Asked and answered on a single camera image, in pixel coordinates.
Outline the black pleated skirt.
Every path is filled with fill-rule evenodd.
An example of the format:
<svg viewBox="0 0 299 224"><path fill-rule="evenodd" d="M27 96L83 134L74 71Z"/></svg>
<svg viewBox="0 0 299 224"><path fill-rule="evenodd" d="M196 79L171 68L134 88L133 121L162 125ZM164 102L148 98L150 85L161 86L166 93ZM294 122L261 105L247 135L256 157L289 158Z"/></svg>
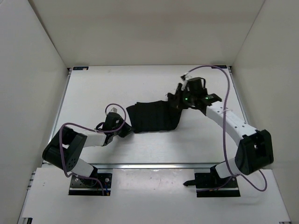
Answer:
<svg viewBox="0 0 299 224"><path fill-rule="evenodd" d="M145 133L175 130L187 108L176 95L168 93L166 101L137 102L126 110L134 133Z"/></svg>

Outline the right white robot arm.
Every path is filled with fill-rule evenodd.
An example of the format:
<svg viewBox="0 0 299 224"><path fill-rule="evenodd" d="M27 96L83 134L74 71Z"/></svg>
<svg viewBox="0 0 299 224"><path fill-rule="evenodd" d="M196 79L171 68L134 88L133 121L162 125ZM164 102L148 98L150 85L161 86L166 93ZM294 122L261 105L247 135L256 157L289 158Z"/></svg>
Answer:
<svg viewBox="0 0 299 224"><path fill-rule="evenodd" d="M168 93L167 98L176 109L201 111L236 143L235 157L211 168L209 181L213 186L220 187L230 176L250 175L274 162L271 134L247 124L215 93L208 94L205 79L196 77L179 83L175 94Z"/></svg>

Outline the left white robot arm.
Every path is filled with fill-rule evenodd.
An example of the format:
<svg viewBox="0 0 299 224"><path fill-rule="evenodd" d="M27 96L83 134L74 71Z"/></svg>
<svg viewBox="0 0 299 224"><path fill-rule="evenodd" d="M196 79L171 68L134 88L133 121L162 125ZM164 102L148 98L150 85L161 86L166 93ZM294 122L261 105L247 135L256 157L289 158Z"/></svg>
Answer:
<svg viewBox="0 0 299 224"><path fill-rule="evenodd" d="M93 165L80 159L85 147L104 147L115 136L127 137L133 132L132 126L116 112L109 112L104 122L99 123L94 131L83 129L76 132L67 125L58 131L44 149L42 158L63 170L67 175L74 175L84 185L92 187L98 183L98 170Z"/></svg>

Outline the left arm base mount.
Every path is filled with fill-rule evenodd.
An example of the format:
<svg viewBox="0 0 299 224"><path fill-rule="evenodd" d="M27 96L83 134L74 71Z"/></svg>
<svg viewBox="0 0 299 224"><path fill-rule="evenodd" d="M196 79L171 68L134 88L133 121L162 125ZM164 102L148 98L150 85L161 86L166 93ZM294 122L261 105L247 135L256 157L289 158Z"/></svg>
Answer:
<svg viewBox="0 0 299 224"><path fill-rule="evenodd" d="M68 195L70 196L110 196L112 187L112 170L98 170L97 181L87 180L73 176L69 185Z"/></svg>

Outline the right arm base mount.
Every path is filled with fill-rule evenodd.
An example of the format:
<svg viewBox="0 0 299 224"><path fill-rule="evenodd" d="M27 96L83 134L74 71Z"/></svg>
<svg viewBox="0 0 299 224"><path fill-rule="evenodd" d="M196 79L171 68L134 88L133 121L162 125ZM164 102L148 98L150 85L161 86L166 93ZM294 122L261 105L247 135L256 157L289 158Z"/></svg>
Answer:
<svg viewBox="0 0 299 224"><path fill-rule="evenodd" d="M193 180L183 183L185 187L195 186L197 198L240 197L236 177L220 178L215 166L209 173L196 172Z"/></svg>

